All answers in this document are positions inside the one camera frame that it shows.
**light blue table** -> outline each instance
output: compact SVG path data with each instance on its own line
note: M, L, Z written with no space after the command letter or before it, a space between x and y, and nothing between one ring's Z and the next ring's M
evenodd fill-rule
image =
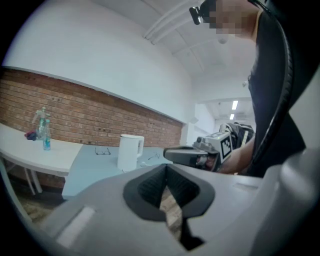
M95 182L123 174L123 171L117 168L119 147L97 147L97 149L103 151L108 148L110 155L96 155L95 148L96 146L94 145L83 145L81 147L73 161L68 176L65 178L65 185L62 191L62 197L65 200L76 196ZM159 147L144 147L143 155L139 157L136 165L137 169L142 168L142 162L150 166L172 164L171 161L163 157L163 151Z

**floor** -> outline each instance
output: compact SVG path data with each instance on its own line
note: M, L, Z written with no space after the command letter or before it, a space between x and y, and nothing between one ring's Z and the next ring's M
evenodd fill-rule
M29 188L12 180L12 187L23 208L32 221L39 225L56 207L64 202L61 194L43 191L31 195ZM179 240L181 235L182 212L168 188L162 194L160 210L166 213L167 225L173 236Z

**fluorescent light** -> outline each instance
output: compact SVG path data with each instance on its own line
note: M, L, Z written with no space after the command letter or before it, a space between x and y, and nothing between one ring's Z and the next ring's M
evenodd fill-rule
M238 106L238 101L235 100L232 104L232 110L236 110L237 109L237 106Z

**man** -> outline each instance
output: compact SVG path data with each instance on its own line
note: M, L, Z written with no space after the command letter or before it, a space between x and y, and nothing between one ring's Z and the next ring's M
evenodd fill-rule
M275 5L274 2L281 2L281 4ZM285 9L284 3L289 2L287 0L269 1L267 7L278 11L279 17L283 17L281 11ZM286 32L294 60L293 90L289 107L295 103L306 88L319 64L316 40L309 41L307 44L306 41L301 40L302 35L295 27L308 24L309 27L303 27L303 35L308 35L314 24L308 22L301 14L308 14L313 18L315 16L310 13L310 8L305 8L305 4L302 6L296 4L294 7L295 10L290 9L290 15L288 14L285 18L277 17ZM234 34L256 43L256 60L248 78L256 122L256 135L245 146L232 152L229 159L223 163L220 172L234 174L250 166L248 175L263 177L268 167L283 163L290 155L305 148L297 127L287 114L261 160L255 165L251 164L269 128L282 92L286 55L281 31L275 19L247 0L217 0L215 11L210 11L209 18L210 23L215 23L224 34ZM306 57L312 56L313 60L306 60Z

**white pitcher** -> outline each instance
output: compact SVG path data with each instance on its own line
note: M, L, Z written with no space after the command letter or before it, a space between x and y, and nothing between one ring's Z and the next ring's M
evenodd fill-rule
M137 168L137 158L142 156L145 137L121 134L118 168L129 172Z

